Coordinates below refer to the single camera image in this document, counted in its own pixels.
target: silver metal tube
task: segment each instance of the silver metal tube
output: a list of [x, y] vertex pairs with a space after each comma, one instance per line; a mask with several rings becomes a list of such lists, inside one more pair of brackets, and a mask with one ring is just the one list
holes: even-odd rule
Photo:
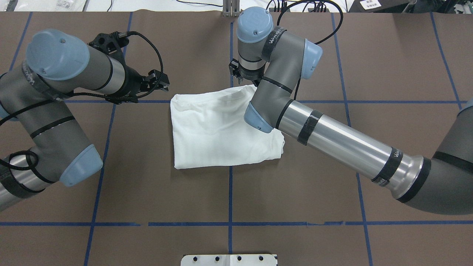
[[[10, 164], [20, 167], [27, 167], [28, 162], [26, 161], [25, 155], [15, 156], [10, 160]], [[39, 191], [51, 185], [39, 179], [31, 170], [19, 171], [11, 170], [13, 177], [20, 183], [26, 186], [27, 188], [35, 191]]]
[[392, 149], [326, 115], [318, 121], [307, 144], [371, 179], [379, 174]]
[[109, 57], [109, 59], [112, 63], [112, 77], [103, 88], [96, 90], [96, 92], [103, 94], [113, 94], [117, 92], [125, 82], [125, 69], [122, 64], [111, 57]]
[[[279, 130], [299, 139], [313, 109], [293, 101], [282, 116]], [[360, 174], [375, 179], [388, 162], [393, 148], [379, 142], [329, 116], [322, 115], [307, 145], [320, 150]], [[412, 186], [423, 164], [422, 156], [403, 154], [401, 162], [386, 186], [394, 198], [400, 198]]]
[[261, 67], [263, 67], [264, 64], [266, 64], [266, 61], [264, 61], [262, 59], [260, 59], [258, 61], [255, 61], [255, 62], [252, 62], [252, 61], [248, 61], [245, 58], [241, 57], [241, 55], [238, 55], [238, 62], [240, 63], [240, 66], [242, 66], [242, 67], [244, 67], [245, 69], [248, 69], [248, 70], [258, 70]]
[[12, 195], [6, 188], [0, 183], [0, 212], [20, 202], [22, 198], [18, 198]]

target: black tape band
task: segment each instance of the black tape band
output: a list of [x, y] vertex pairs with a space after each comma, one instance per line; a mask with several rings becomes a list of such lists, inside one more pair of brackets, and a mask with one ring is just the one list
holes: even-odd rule
[[[32, 166], [33, 165], [33, 161], [31, 160], [31, 156], [29, 154], [26, 155], [26, 162], [28, 163], [28, 166]], [[33, 172], [33, 174], [35, 174], [35, 176], [37, 176], [41, 181], [45, 182], [45, 183], [49, 183], [49, 184], [54, 184], [55, 182], [54, 181], [50, 181], [48, 179], [46, 179], [45, 177], [43, 177], [42, 174], [40, 174], [38, 172], [38, 170], [33, 167], [31, 168], [31, 171]]]
[[100, 88], [98, 89], [93, 89], [93, 90], [99, 90], [99, 89], [103, 89], [105, 86], [107, 86], [107, 84], [110, 82], [110, 80], [112, 79], [112, 76], [113, 76], [113, 73], [114, 73], [114, 66], [112, 65], [112, 60], [110, 59], [110, 57], [108, 57], [108, 61], [110, 62], [110, 75], [108, 75], [108, 79], [107, 81], [102, 85], [100, 86]]
[[271, 54], [276, 47], [276, 44], [278, 43], [279, 39], [281, 39], [281, 36], [285, 31], [286, 30], [280, 26], [276, 26], [271, 31], [271, 33], [266, 38], [266, 42], [264, 43], [261, 59], [269, 62], [269, 58], [271, 58]]
[[55, 126], [58, 126], [58, 125], [60, 125], [60, 124], [62, 124], [62, 123], [64, 123], [64, 122], [67, 122], [67, 121], [70, 121], [70, 120], [75, 120], [75, 118], [74, 118], [73, 116], [68, 116], [68, 117], [61, 118], [61, 119], [59, 119], [59, 120], [56, 120], [56, 121], [54, 121], [54, 122], [52, 122], [52, 123], [50, 123], [50, 124], [45, 125], [44, 127], [40, 128], [40, 129], [34, 131], [33, 133], [30, 134], [30, 137], [33, 139], [33, 138], [36, 137], [37, 135], [39, 135], [39, 134], [45, 132], [46, 130], [51, 129], [51, 128], [55, 127]]
[[304, 126], [299, 132], [299, 136], [297, 137], [297, 141], [302, 145], [307, 145], [307, 141], [309, 140], [310, 135], [314, 131], [315, 126], [319, 122], [320, 117], [322, 117], [323, 113], [314, 110], [310, 113], [309, 117], [307, 118]]
[[49, 86], [43, 78], [37, 75], [33, 70], [31, 70], [26, 63], [26, 60], [23, 61], [21, 64], [21, 71], [23, 72], [23, 76], [25, 76], [28, 83], [35, 88], [38, 92], [46, 95], [48, 98], [52, 99], [53, 101], [60, 102], [64, 99], [69, 98], [69, 96], [63, 94], [62, 92], [56, 90]]
[[292, 90], [289, 89], [289, 87], [287, 87], [286, 85], [281, 84], [281, 83], [279, 83], [279, 82], [277, 82], [277, 81], [275, 81], [275, 80], [273, 80], [273, 79], [270, 79], [270, 78], [268, 78], [268, 77], [262, 77], [261, 79], [262, 79], [262, 80], [265, 80], [265, 81], [267, 81], [267, 82], [269, 82], [269, 83], [272, 83], [272, 84], [274, 84], [274, 85], [276, 85], [276, 86], [278, 86], [279, 88], [281, 88], [281, 89], [287, 91], [288, 93], [292, 93]]
[[441, 151], [435, 152], [433, 159], [438, 159], [473, 174], [473, 163]]
[[247, 61], [247, 62], [250, 62], [250, 63], [258, 63], [259, 61], [261, 61], [261, 59], [256, 60], [256, 61], [255, 61], [255, 60], [248, 60], [248, 59], [246, 59], [245, 57], [241, 56], [240, 53], [238, 53], [238, 55], [240, 56], [241, 59], [243, 59], [243, 60], [245, 60], [245, 61]]
[[393, 177], [402, 160], [403, 152], [391, 147], [391, 155], [389, 155], [389, 158], [387, 159], [379, 174], [373, 178], [371, 182], [377, 183], [379, 186], [386, 186], [389, 183], [389, 180]]
[[286, 110], [288, 109], [288, 107], [291, 105], [293, 101], [294, 101], [293, 99], [289, 100], [284, 106], [284, 108], [282, 109], [281, 113], [279, 114], [278, 121], [276, 122], [276, 127], [275, 127], [276, 129], [279, 129], [279, 123], [281, 123], [281, 119], [284, 116], [284, 113], [286, 112]]
[[10, 194], [22, 199], [30, 198], [44, 190], [34, 191], [27, 188], [15, 179], [10, 169], [4, 166], [0, 166], [0, 183]]
[[429, 176], [431, 164], [431, 161], [424, 157], [422, 168], [420, 169], [420, 173], [415, 179], [414, 184], [402, 197], [397, 199], [398, 201], [406, 203], [417, 195], [417, 192], [419, 192], [419, 190], [422, 188], [422, 185], [424, 185], [425, 180], [427, 180], [427, 177]]

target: folded white cloth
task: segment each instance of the folded white cloth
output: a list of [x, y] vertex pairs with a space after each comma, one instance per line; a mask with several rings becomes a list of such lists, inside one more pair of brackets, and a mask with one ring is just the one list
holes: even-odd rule
[[281, 158], [281, 132], [263, 133], [243, 120], [255, 91], [255, 86], [247, 85], [176, 94], [171, 99], [174, 167], [232, 166]]

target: white label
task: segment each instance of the white label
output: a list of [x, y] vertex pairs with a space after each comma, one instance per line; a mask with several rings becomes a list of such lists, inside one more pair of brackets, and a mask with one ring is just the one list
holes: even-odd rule
[[74, 4], [74, 0], [58, 0], [56, 6], [58, 8], [70, 9], [72, 4]]
[[364, 0], [360, 1], [359, 3], [365, 10], [381, 7], [381, 4], [378, 2], [378, 0]]

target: table surface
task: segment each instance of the table surface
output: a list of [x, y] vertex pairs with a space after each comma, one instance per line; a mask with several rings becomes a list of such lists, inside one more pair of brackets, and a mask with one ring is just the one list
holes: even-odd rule
[[[469, 265], [473, 215], [412, 209], [388, 190], [286, 136], [280, 160], [173, 168], [169, 100], [232, 87], [236, 20], [221, 12], [2, 12], [0, 72], [32, 35], [56, 28], [88, 42], [135, 30], [163, 56], [169, 92], [137, 104], [77, 98], [67, 105], [105, 161], [76, 186], [54, 184], [0, 213], [2, 265], [179, 265], [185, 254], [273, 253], [279, 265]], [[318, 41], [337, 14], [291, 13], [281, 25]], [[346, 14], [298, 100], [410, 155], [430, 158], [472, 96], [473, 17]], [[131, 38], [127, 64], [157, 68]], [[2, 127], [0, 154], [33, 145]]]

